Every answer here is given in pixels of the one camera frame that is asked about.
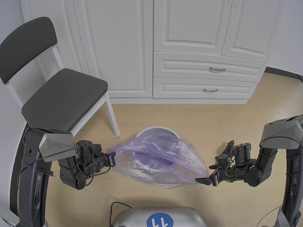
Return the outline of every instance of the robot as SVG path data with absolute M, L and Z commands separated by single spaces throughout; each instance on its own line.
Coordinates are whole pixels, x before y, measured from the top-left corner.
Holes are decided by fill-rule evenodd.
M 51 162 L 58 161 L 64 184 L 81 190 L 101 169 L 115 166 L 115 152 L 104 154 L 100 144 L 82 140 L 74 144 L 72 134 L 28 128 L 19 177 L 19 219 L 17 227 L 47 226 L 45 200 Z M 250 143 L 230 141 L 207 178 L 196 181 L 218 186 L 222 181 L 244 181 L 252 187 L 267 180 L 278 149 L 286 149 L 287 170 L 283 204 L 274 227 L 295 227 L 301 217 L 303 193 L 303 115 L 280 119 L 264 126 L 257 159 L 251 159 Z M 114 227 L 209 227 L 199 213 L 187 207 L 129 209 L 115 220 Z

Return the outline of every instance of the drawer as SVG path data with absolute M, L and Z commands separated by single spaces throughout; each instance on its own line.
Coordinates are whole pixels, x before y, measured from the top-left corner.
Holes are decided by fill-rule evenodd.
M 154 98 L 249 99 L 258 83 L 198 78 L 154 78 Z
M 154 52 L 154 77 L 259 82 L 266 63 L 223 55 Z

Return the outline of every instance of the gray chair seat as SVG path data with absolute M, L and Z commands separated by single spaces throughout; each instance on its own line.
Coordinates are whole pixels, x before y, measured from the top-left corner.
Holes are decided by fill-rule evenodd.
M 70 132 L 107 89 L 106 81 L 65 68 L 50 78 L 21 112 L 30 127 Z

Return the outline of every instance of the drawer handle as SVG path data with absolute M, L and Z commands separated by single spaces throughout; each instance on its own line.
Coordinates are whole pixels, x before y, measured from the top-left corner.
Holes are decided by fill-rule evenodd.
M 214 92 L 218 92 L 218 89 L 216 89 L 216 90 L 207 90 L 207 89 L 203 89 L 203 91 L 204 92 L 211 92 L 211 93 L 214 93 Z
M 211 70 L 215 70 L 215 71 L 225 71 L 226 70 L 225 68 L 223 68 L 223 69 L 215 69 L 215 68 L 212 68 L 212 67 L 210 67 L 210 69 Z

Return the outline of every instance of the white chair frame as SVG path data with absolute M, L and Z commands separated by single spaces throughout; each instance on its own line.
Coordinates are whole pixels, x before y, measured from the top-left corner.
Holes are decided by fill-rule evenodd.
M 56 59 L 57 65 L 59 67 L 59 70 L 63 69 L 63 63 L 61 61 L 61 58 L 59 56 L 57 47 L 54 45 L 52 46 L 52 52 L 53 55 Z M 16 100 L 16 102 L 18 103 L 18 105 L 22 108 L 23 107 L 23 103 L 21 102 L 20 98 L 18 97 L 16 91 L 13 89 L 10 81 L 8 81 L 6 83 L 6 86 L 8 87 L 8 89 L 10 90 L 11 94 L 13 95 L 14 99 Z M 116 118 L 114 115 L 114 111 L 112 108 L 112 104 L 111 101 L 109 99 L 109 95 L 108 92 L 106 92 L 96 103 L 95 105 L 82 117 L 82 119 L 79 120 L 79 122 L 74 126 L 74 128 L 71 130 L 71 133 L 73 134 L 73 136 L 75 136 L 79 130 L 86 124 L 86 122 L 95 114 L 95 112 L 97 112 L 97 110 L 103 105 L 105 104 L 105 108 L 106 108 L 106 112 L 109 118 L 109 121 L 111 122 L 112 125 L 112 129 L 114 131 L 114 134 L 116 137 L 120 136 L 120 132 L 119 132 L 119 128 L 116 122 Z

